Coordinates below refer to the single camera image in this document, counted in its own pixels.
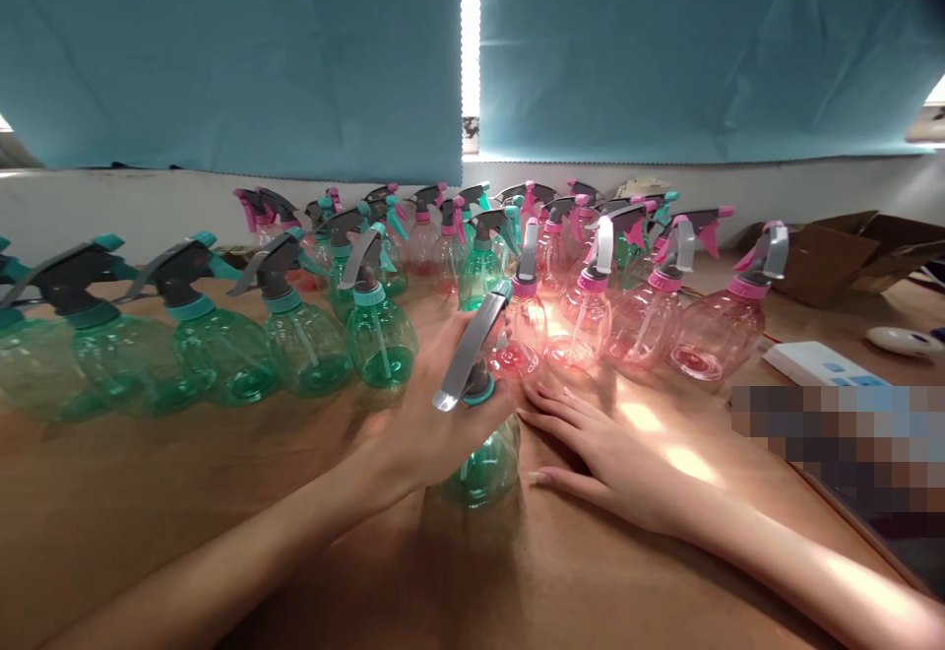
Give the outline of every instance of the hand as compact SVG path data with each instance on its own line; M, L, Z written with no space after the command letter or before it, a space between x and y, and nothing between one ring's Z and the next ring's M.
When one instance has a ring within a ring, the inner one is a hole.
M515 414L515 402L501 379L495 383L492 398L477 407L461 402L448 413L433 407L433 394L473 316L452 316L436 341L424 345L399 410L385 431L369 442L384 459L385 475L397 482L400 496L445 481Z
M519 409L525 423L550 433L577 453L592 476L563 468L539 468L538 485L568 492L650 532L688 539L701 515L722 494L676 470L633 431L568 389L551 393L526 386L539 414Z

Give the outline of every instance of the green spray bottle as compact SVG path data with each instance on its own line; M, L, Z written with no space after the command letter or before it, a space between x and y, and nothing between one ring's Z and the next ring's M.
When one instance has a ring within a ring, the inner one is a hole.
M167 314L177 321L174 348L206 397L223 407L241 407L275 392L279 378L263 329L192 288L204 277L237 281L242 276L210 250L216 242L213 234L201 231L167 249L139 272L118 302L134 300L154 283Z
M489 182L480 182L479 184L467 187L457 193L457 197L464 199L463 204L463 224L466 225L466 241L472 241L475 237L475 231L470 226L470 219L473 218L473 204L478 204L484 212L492 209L489 204L489 189L492 185Z
M407 275L407 266L404 263L404 255L397 245L397 241L391 238L391 232L396 233L400 238L408 239L407 229L401 220L399 212L403 210L400 205L400 198L397 195L388 195L381 199L368 200L357 203L357 211L361 214L361 233L367 233L371 225L380 222L385 227L384 232L384 251L387 258L394 265L393 271L383 270L375 273L377 280L384 287L387 297L397 297L407 291L409 279Z
M29 269L4 252L0 236L0 284L12 285ZM108 411L72 357L72 328L61 320L23 316L15 303L0 308L0 396L30 419L78 423Z
M228 295L249 291L256 279L269 310L266 333L270 358L283 387L301 399L332 394L351 380L351 360L345 337L332 316L317 305L302 302L285 280L293 268L307 268L301 249L305 232L287 229L246 265Z
M477 406L492 396L495 380L487 360L499 337L504 335L503 314L511 297L512 284L501 281L482 301L482 307L460 339L439 390L433 395L433 406L440 411L451 412L460 401ZM501 499L518 478L520 439L518 419L511 415L456 473L439 485L440 493L467 509Z
M377 275L391 272L383 224L376 223L358 240L347 261L341 288L351 290L354 310L347 321L347 351L368 386L391 389L413 372L419 343L404 312L389 300Z
M4 302L27 286L38 287L75 330L73 356L106 403L127 416L164 417L189 407L202 391L199 377L177 357L173 328L125 315L87 291L109 274L116 280L137 276L112 253L123 243L115 234L105 234L54 256L20 279Z
M345 274L347 259L351 255L351 241L347 237L350 231L359 231L362 217L357 208L347 209L329 217L322 227L330 235L332 251L332 270L328 273L328 302L342 325L347 325L347 318L354 310L354 296L351 290L339 288Z
M470 219L473 242L460 271L460 310L479 308L485 297L505 278L502 262L492 247L494 231L505 240L516 257L521 255L519 244L513 237L512 226L508 224L512 219L518 223L518 217L507 214L504 208L480 212Z

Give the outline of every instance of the table surface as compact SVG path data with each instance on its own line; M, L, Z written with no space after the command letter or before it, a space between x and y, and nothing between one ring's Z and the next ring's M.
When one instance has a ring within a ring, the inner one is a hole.
M692 288L722 288L733 259L697 259ZM97 286L112 297L122 285ZM258 321L257 293L220 305ZM456 309L416 282L401 299L421 347ZM156 298L125 306L167 320ZM769 333L821 340L893 384L945 381L939 363L864 343L875 324L929 330L945 298L902 282L839 310L771 293ZM44 309L39 315L47 314ZM545 372L543 376L558 376ZM607 366L566 381L690 474L743 497L814 541L893 578L896 570L790 465L730 429L732 384L788 384L757 358L707 386L657 369L634 381ZM396 395L356 383L328 400L280 393L247 409L198 405L163 421L77 426L0 415L0 637L32 647L150 571L318 476L381 430ZM524 429L520 470L559 463ZM338 540L236 628L225 647L836 647L823 631L727 564L524 485L475 512L432 491Z

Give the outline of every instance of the spray bottle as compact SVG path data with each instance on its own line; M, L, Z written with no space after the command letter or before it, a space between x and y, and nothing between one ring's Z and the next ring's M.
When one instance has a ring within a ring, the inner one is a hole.
M394 240L396 235L400 239L407 238L407 230L401 221L404 208L400 204L400 198L395 195L373 202L358 202L357 211L361 213L361 233L366 233L371 225L380 222L386 229L383 235L385 258L394 264L394 270L383 270L375 274L377 279L384 286L387 297L397 297L407 292L408 276L407 266L404 263L403 250Z
M163 417L186 409L202 392L200 377L181 365L174 330L151 318L124 315L87 288L110 274L132 280L137 271L112 254L124 241L114 234L64 251L32 269L3 303L36 286L72 326L72 353L108 406L134 417Z
M590 201L588 195L559 197L546 202L548 221L541 228L538 244L535 248L535 268L538 275L538 293L544 297L558 297L568 287L568 271L571 258L568 255L567 242L561 235L563 220L576 207L582 207Z
M453 355L433 406L451 412L462 400L469 406L488 401L495 390L487 359L503 329L503 312L512 295L508 281L498 283L482 301ZM475 509L501 499L518 478L518 419L510 416L463 463L460 470L439 485L451 503Z
M437 209L443 204L443 192L446 182L430 185L417 190L410 200L416 204L414 218L410 228L410 243L407 249L407 264L410 272L418 276L435 275L433 247L436 245L436 227L430 221L430 205Z
M261 249L279 236L282 230L276 225L276 213L263 201L262 195L245 189L234 189L233 194L243 206L246 226L253 239L253 250Z
M463 223L464 199L456 197L444 200L440 205L442 221L440 237L433 247L433 265L436 281L433 289L441 295L452 295L460 287L460 271L470 253L466 230L457 225Z
M489 367L498 375L528 376L538 369L544 357L548 318L538 296L537 242L538 219L529 217L522 258L512 278L512 301L505 311L505 333L489 359Z
M669 351L670 366L702 381L726 379L745 364L765 332L761 299L782 279L788 261L788 228L768 222L754 247L735 264L728 288L682 311Z
M593 204L597 200L598 195L603 197L603 195L591 185L586 182L579 182L575 179L569 179L568 184L571 186L571 195L587 195L588 201L585 204L582 204L578 211L572 212L568 217L568 221L571 223L571 229L565 232L565 242L568 245L568 257L571 259L571 265L581 262L585 256L588 254L588 249L585 241L585 236L587 235L587 227L593 224L600 214L593 209Z
M279 380L263 329L245 315L216 307L192 287L204 277L237 281L242 276L210 250L216 242L213 234L201 231L164 251L117 302L131 302L154 283L167 314L177 321L174 348L180 360L208 399L240 407L268 397Z
M290 228L257 253L228 295L246 293L257 280L269 310L264 331L282 386L301 399L327 396L351 380L342 329L320 307L302 302L285 273L304 259L305 232Z
M677 215L649 281L629 291L614 309L606 353L618 371L651 369L672 344L682 315L679 289L683 276L692 271L695 244L689 218Z
M0 284L13 285L29 269L4 252ZM78 423L108 411L72 357L72 328L61 320L25 318L12 300L0 307L0 394L14 411L44 423Z
M324 271L326 274L332 270L331 236L326 229L322 229L322 225L334 214L332 207L332 200L328 197L322 197L305 205L305 216L312 223L312 230L306 236L306 241L309 236L312 237L310 242L312 248L308 257L318 266L318 272ZM328 276L320 276L318 272L312 274L315 278L315 286L322 293L327 293Z
M263 203L279 216L283 231L288 228L301 228L302 224L295 216L295 205L281 194L271 189L258 187L256 191L262 198ZM318 282L315 280L316 276L321 277L324 284L328 283L328 269L323 269L319 265L319 261L324 261L325 258L324 256L318 256L316 254L317 244L312 236L305 236L305 239L302 241L302 250L304 250L305 255L308 256L309 262L315 264L316 272L312 273L305 269L294 269L286 274L286 278L300 292L314 293L318 290Z
M712 254L713 258L719 258L719 247L716 244L716 230L719 228L719 220L731 217L735 213L735 208L731 205L724 207L711 207L707 209L685 210L679 212L677 216L689 218L692 225L692 231L706 250ZM664 228L660 235L653 242L650 248L643 256L630 264L623 277L622 287L625 290L633 289L647 282L650 274L656 268L654 259L669 239L672 225Z
M457 193L458 197L463 198L463 224L466 230L466 241L472 242L475 239L475 229L470 224L470 219L473 218L473 204L478 204L484 212L492 209L488 194L490 187L491 185L488 182L480 182Z
M561 299L563 322L548 340L548 361L567 370L586 371L598 363L610 337L607 279L613 262L613 224L600 217L593 229L588 265Z
M361 213L355 208L329 217L323 226L330 235L329 248L332 251L332 270L328 275L328 301L332 304L332 312L342 325L347 324L347 317L354 310L354 296L351 290L339 288L342 277L345 275L347 259L351 255L351 241L347 235L350 231L358 231L361 222Z
M380 222L363 233L345 267L341 288L353 290L354 311L347 321L347 351L364 383L392 389L407 382L419 343L404 312L387 299L377 279L394 264L384 248Z
M519 245L510 239L507 222L510 216L505 209L480 212L470 219L474 241L472 251L460 271L460 310L476 310L482 301L503 280L502 262L492 248L492 233L506 240L513 253L518 255Z
M547 204L557 199L558 193L546 185L529 180L502 190L497 195L493 195L492 199L503 207L510 207L512 205L512 198L518 196L525 198L522 204L523 223L529 218L535 217L538 219L538 229L540 230L548 219L549 212ZM541 203L540 209L536 207L536 203Z

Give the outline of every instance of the blue fabric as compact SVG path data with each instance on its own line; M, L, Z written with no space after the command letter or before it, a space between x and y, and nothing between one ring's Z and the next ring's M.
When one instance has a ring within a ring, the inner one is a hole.
M459 184L459 0L0 0L0 109L54 167Z
M482 0L480 149L619 163L922 151L945 0Z

